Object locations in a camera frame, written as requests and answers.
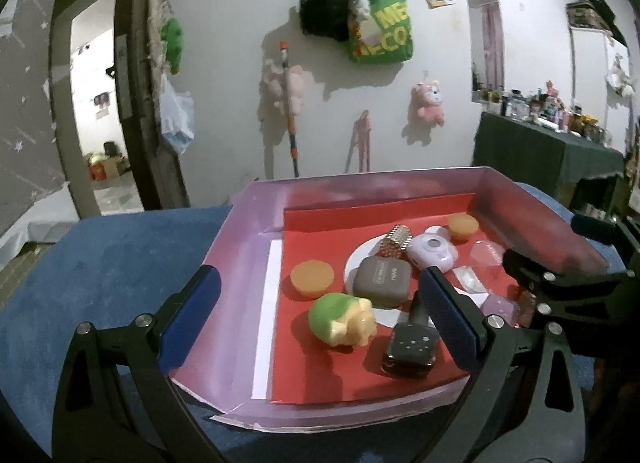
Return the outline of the clear plastic lid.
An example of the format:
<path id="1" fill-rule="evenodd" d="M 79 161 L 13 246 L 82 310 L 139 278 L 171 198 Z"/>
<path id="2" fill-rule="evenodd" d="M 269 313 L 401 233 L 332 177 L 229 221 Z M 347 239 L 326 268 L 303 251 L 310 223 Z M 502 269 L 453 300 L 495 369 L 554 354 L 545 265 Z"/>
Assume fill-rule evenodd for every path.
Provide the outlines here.
<path id="1" fill-rule="evenodd" d="M 486 267 L 500 267 L 506 249 L 493 241 L 476 241 L 470 250 L 470 257 L 479 265 Z"/>

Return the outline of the pink capped small bottle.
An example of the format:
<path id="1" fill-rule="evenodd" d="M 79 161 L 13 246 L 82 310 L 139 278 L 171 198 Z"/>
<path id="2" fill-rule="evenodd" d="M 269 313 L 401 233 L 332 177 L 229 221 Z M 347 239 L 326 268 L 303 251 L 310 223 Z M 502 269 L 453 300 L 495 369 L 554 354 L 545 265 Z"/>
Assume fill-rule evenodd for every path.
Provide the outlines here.
<path id="1" fill-rule="evenodd" d="M 487 294 L 488 290 L 480 281 L 475 271 L 468 266 L 455 267 L 452 269 L 456 277 L 459 287 L 468 294 Z"/>

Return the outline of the orange round cap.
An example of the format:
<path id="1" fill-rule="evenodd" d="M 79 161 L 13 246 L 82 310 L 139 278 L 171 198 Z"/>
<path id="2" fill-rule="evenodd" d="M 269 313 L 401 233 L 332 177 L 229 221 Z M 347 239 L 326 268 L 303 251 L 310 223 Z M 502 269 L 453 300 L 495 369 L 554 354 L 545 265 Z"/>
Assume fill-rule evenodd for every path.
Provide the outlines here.
<path id="1" fill-rule="evenodd" d="M 309 259 L 293 268 L 290 279 L 300 296 L 314 299 L 324 295 L 330 289 L 334 281 L 334 271 L 325 261 Z"/>
<path id="2" fill-rule="evenodd" d="M 480 230 L 480 223 L 469 214 L 454 214 L 448 218 L 447 228 L 455 242 L 466 242 Z"/>

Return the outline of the lilac round case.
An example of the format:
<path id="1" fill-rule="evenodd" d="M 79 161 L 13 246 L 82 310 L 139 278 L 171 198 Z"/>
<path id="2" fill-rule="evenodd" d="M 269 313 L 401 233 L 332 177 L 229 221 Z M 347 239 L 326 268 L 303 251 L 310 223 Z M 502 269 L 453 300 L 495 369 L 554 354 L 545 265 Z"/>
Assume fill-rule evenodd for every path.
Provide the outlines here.
<path id="1" fill-rule="evenodd" d="M 413 237 L 407 248 L 406 256 L 416 269 L 437 267 L 442 273 L 451 270 L 459 254 L 457 249 L 445 238 L 435 233 L 424 232 Z"/>

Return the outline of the gold ribbed cylinder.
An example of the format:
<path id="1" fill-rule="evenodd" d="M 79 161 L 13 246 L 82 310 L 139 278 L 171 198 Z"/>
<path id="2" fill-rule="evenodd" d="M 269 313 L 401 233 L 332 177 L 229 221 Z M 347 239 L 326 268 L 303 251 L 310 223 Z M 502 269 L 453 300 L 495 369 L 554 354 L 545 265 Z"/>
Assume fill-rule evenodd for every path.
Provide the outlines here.
<path id="1" fill-rule="evenodd" d="M 405 255 L 406 249 L 412 240 L 410 229 L 405 224 L 395 224 L 388 231 L 378 246 L 378 255 L 385 258 L 399 259 Z"/>

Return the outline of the brown earbud case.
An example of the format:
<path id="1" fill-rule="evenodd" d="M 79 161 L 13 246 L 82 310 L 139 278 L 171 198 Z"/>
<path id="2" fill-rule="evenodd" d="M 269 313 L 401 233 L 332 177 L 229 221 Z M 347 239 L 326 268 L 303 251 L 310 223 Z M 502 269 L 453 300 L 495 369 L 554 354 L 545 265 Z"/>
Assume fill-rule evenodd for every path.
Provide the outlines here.
<path id="1" fill-rule="evenodd" d="M 361 261 L 352 282 L 352 295 L 376 308 L 397 308 L 409 297 L 412 267 L 396 258 L 369 256 Z"/>

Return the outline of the green yellow turtle toy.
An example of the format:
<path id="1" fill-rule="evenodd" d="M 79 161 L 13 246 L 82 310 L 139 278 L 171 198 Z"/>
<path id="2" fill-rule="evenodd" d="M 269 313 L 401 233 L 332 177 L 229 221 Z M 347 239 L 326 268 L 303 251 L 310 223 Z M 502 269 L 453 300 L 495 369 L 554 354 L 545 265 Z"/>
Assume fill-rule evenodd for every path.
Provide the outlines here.
<path id="1" fill-rule="evenodd" d="M 314 301 L 308 325 L 330 347 L 367 346 L 378 333 L 371 301 L 343 293 L 327 293 Z"/>

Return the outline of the blue table cloth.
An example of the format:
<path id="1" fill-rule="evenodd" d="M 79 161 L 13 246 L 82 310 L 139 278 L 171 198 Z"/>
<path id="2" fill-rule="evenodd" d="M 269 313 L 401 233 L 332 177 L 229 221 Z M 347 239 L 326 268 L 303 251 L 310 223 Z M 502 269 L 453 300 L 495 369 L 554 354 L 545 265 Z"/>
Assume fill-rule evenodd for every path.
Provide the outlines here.
<path id="1" fill-rule="evenodd" d="M 97 327 L 127 325 L 145 311 L 156 311 L 181 290 L 202 263 L 229 212 L 240 224 L 260 222 L 260 230 L 280 227 L 283 210 L 267 212 L 267 196 L 288 206 L 383 203 L 424 195 L 471 192 L 466 186 L 435 181 L 420 174 L 419 189 L 401 181 L 401 172 L 381 176 L 338 176 L 297 181 L 256 182 L 232 208 L 175 209 L 79 221 L 49 249 L 1 311 L 1 391 L 17 420 L 50 455 L 54 399 L 75 327 L 90 321 Z M 506 180 L 506 189 L 491 189 L 506 203 L 506 217 L 516 224 L 495 224 L 500 238 L 515 249 L 561 271 L 596 267 L 603 257 L 570 230 L 573 215 L 551 196 Z M 442 423 L 441 409 L 386 425 L 329 434 L 259 434 L 206 420 L 207 436 L 220 443 L 233 462 L 322 462 L 326 449 L 345 449 L 340 462 L 408 462 L 419 448 L 417 435 Z"/>

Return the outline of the white refrigerator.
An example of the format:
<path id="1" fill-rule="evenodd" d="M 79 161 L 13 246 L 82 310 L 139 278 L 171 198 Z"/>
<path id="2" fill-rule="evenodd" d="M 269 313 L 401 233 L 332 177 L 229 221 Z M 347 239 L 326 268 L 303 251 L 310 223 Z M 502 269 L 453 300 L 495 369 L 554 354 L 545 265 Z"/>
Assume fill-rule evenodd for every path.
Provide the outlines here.
<path id="1" fill-rule="evenodd" d="M 573 57 L 573 104 L 596 120 L 605 145 L 626 150 L 634 78 L 626 38 L 606 0 L 566 5 Z"/>

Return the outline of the pink red cardboard tray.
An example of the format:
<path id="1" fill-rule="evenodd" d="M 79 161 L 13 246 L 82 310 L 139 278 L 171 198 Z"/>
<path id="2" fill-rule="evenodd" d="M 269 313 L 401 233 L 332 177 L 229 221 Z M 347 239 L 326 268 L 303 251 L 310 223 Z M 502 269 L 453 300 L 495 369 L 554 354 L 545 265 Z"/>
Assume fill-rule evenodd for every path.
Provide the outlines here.
<path id="1" fill-rule="evenodd" d="M 487 167 L 252 183 L 205 257 L 221 293 L 171 378 L 222 423 L 256 431 L 335 431 L 446 405 L 465 381 L 446 347 L 396 337 L 419 272 L 439 267 L 514 324 L 506 249 L 561 275 L 611 268 L 564 207 Z"/>

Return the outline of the green plush on door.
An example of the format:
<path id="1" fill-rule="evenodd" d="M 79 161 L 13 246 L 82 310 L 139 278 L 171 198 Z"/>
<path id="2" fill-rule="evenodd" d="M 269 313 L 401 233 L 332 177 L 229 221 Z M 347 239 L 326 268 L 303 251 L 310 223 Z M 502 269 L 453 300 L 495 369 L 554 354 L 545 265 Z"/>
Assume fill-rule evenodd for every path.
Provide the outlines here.
<path id="1" fill-rule="evenodd" d="M 160 39 L 165 44 L 165 62 L 169 71 L 176 75 L 180 71 L 184 37 L 181 24 L 178 19 L 168 19 L 160 31 Z"/>

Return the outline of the wall mirror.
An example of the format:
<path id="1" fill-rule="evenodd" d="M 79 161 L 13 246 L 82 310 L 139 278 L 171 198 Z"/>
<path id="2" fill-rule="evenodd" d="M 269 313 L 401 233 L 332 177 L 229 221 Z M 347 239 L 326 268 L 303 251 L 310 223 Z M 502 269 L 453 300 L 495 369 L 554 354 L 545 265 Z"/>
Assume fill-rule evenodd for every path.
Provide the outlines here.
<path id="1" fill-rule="evenodd" d="M 499 0 L 467 0 L 469 8 L 472 100 L 486 110 L 502 99 L 504 41 Z"/>

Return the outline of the pink scissors on wall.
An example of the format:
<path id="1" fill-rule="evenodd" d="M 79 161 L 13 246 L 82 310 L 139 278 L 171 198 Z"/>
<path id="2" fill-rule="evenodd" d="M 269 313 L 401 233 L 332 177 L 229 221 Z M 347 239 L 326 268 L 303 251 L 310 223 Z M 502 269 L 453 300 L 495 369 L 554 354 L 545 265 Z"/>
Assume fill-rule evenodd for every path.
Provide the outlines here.
<path id="1" fill-rule="evenodd" d="M 352 145 L 358 151 L 358 171 L 360 174 L 371 170 L 371 121 L 370 113 L 364 110 L 354 124 Z"/>

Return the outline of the pale pink plush on wall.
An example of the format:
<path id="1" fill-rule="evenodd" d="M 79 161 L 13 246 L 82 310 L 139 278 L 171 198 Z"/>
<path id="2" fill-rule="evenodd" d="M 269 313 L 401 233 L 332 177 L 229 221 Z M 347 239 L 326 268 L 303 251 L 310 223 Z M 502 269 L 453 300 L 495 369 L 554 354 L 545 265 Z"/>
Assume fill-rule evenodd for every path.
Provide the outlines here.
<path id="1" fill-rule="evenodd" d="M 302 111 L 304 74 L 305 70 L 299 64 L 284 68 L 273 60 L 266 61 L 262 70 L 262 82 L 269 92 L 273 108 L 282 115 L 290 111 L 293 116 L 299 116 Z"/>

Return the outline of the black bag on wall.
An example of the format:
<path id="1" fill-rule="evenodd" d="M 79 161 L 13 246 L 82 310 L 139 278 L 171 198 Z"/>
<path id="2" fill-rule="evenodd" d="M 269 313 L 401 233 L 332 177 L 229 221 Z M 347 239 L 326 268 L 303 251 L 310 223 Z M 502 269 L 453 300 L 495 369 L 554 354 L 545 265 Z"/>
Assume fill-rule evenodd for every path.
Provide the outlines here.
<path id="1" fill-rule="evenodd" d="M 299 23 L 305 35 L 349 40 L 350 0 L 299 0 Z"/>

